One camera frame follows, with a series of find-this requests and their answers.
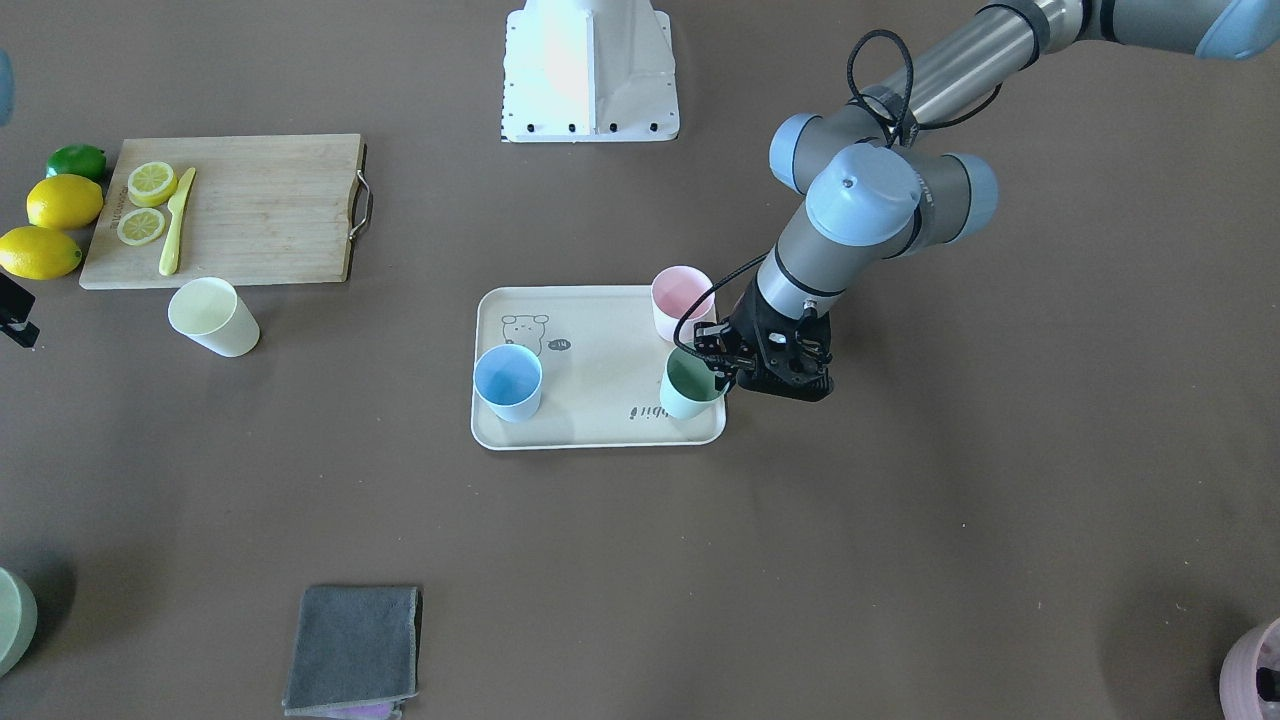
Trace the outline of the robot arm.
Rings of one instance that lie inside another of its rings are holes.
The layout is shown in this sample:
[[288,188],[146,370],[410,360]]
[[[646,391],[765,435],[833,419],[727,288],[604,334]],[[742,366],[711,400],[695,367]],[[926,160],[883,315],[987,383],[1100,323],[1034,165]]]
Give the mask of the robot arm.
[[833,388],[829,310],[872,263],[983,229],[998,204],[989,165],[928,156],[920,135],[987,108],[1004,82],[1080,40],[1238,61],[1277,41],[1275,1],[987,1],[920,58],[831,115],[788,118],[771,141],[774,177],[803,197],[732,313],[699,322],[678,357],[718,391],[815,402]]

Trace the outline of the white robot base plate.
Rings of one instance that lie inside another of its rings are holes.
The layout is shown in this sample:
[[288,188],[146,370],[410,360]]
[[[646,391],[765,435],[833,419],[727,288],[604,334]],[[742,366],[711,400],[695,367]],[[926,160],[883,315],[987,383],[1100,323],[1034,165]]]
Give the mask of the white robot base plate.
[[500,140],[678,137],[672,23],[649,1],[527,1],[506,18]]

